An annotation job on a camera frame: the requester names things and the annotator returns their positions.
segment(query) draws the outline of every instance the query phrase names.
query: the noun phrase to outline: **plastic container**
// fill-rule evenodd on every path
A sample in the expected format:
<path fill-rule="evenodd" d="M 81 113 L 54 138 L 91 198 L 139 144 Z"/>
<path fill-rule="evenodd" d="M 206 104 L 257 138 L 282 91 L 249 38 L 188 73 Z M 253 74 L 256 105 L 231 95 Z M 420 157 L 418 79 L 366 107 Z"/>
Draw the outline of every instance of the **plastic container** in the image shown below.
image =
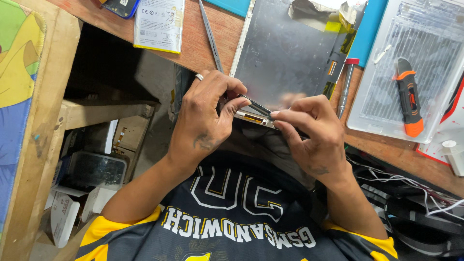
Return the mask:
<path fill-rule="evenodd" d="M 390 0 L 347 126 L 419 143 L 431 142 L 464 70 L 464 8 L 442 0 Z M 377 64 L 387 46 L 391 48 Z M 406 135 L 395 80 L 398 58 L 416 72 L 424 130 Z"/>
<path fill-rule="evenodd" d="M 122 188 L 127 163 L 124 160 L 86 151 L 72 155 L 68 180 L 80 185 L 110 190 Z"/>

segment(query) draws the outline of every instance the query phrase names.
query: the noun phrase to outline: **hand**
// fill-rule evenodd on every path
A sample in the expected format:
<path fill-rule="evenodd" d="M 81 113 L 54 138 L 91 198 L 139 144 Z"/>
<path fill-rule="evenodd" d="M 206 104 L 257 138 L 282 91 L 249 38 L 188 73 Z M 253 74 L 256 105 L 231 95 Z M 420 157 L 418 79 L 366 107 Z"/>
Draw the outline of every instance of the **hand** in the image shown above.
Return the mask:
<path fill-rule="evenodd" d="M 274 111 L 271 117 L 290 147 L 295 161 L 326 187 L 351 180 L 351 165 L 345 158 L 343 127 L 324 95 L 293 102 L 289 110 Z M 299 128 L 311 139 L 302 141 Z"/>
<path fill-rule="evenodd" d="M 247 92 L 240 80 L 219 71 L 205 70 L 201 75 L 204 79 L 195 79 L 182 99 L 167 154 L 171 164 L 184 168 L 187 176 L 230 136 L 234 114 L 251 104 L 246 98 L 236 98 Z M 226 92 L 230 100 L 218 116 L 216 106 Z"/>

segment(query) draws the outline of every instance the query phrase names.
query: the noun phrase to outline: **yellow sleeve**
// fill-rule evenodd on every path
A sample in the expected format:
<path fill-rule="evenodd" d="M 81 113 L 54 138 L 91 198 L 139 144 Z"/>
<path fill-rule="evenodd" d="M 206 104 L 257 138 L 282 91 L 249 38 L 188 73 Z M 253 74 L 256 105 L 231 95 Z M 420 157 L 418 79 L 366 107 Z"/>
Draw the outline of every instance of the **yellow sleeve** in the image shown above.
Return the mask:
<path fill-rule="evenodd" d="M 398 253 L 393 247 L 393 238 L 376 239 L 350 232 L 331 222 L 325 222 L 328 236 L 334 241 L 344 255 L 353 260 L 370 255 L 375 261 L 396 261 Z"/>
<path fill-rule="evenodd" d="M 118 244 L 124 243 L 124 235 L 128 233 L 131 233 L 131 243 L 135 241 L 135 244 L 142 245 L 145 236 L 158 220 L 160 213 L 161 208 L 157 207 L 150 216 L 134 225 L 112 222 L 103 216 L 97 217 L 85 232 L 75 260 L 106 261 L 109 255 L 109 245 L 113 246 L 112 249 L 117 249 Z"/>

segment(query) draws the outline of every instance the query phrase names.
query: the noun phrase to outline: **orange handled tool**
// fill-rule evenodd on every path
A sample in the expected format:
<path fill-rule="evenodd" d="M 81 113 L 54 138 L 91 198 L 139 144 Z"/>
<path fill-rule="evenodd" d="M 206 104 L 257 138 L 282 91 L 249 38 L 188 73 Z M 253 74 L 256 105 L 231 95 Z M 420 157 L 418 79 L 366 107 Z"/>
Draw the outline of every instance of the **orange handled tool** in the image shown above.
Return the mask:
<path fill-rule="evenodd" d="M 411 64 L 403 58 L 398 59 L 398 88 L 400 91 L 401 108 L 405 120 L 406 134 L 417 137 L 424 130 L 424 120 L 420 116 L 419 92 L 414 80 L 416 72 Z"/>

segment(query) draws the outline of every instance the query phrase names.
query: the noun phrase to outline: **forearm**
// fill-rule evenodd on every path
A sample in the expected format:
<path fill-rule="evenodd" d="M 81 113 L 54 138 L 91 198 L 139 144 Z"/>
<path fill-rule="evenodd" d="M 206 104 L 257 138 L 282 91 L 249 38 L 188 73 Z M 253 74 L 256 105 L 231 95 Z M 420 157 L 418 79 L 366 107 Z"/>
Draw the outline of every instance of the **forearm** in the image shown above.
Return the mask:
<path fill-rule="evenodd" d="M 352 174 L 347 175 L 344 184 L 328 187 L 327 197 L 330 218 L 335 224 L 357 234 L 388 238 L 382 221 Z"/>
<path fill-rule="evenodd" d="M 105 205 L 110 221 L 135 224 L 153 213 L 166 194 L 188 178 L 195 167 L 180 167 L 164 156 L 158 163 L 120 189 Z"/>

